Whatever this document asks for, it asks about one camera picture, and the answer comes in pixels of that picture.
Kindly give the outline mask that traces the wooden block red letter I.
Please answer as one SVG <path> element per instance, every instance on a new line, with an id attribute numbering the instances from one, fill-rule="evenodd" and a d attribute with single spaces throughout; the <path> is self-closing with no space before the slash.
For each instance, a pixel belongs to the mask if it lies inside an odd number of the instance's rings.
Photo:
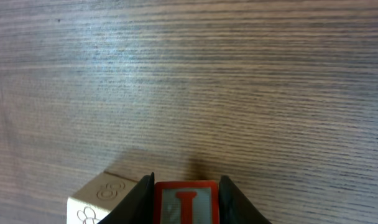
<path id="1" fill-rule="evenodd" d="M 219 224 L 218 186 L 212 180 L 157 182 L 154 224 Z"/>

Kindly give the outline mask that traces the wooden block blue side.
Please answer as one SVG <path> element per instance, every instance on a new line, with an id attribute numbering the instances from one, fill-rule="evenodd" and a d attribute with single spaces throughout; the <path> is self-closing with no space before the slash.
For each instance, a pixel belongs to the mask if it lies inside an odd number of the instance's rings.
<path id="1" fill-rule="evenodd" d="M 102 172 L 68 197 L 66 224 L 97 224 L 137 184 L 115 174 Z"/>

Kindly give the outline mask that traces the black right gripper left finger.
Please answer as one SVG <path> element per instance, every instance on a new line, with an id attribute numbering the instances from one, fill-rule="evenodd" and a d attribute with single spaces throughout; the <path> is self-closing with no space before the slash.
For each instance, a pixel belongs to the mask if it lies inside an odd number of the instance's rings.
<path id="1" fill-rule="evenodd" d="M 121 202 L 98 224 L 153 224 L 154 173 L 141 178 Z"/>

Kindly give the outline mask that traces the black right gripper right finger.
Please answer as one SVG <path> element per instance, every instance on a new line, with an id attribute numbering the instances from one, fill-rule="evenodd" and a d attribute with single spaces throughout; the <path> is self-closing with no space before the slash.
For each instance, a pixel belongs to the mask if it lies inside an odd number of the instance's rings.
<path id="1" fill-rule="evenodd" d="M 220 224 L 271 224 L 227 176 L 218 185 Z"/>

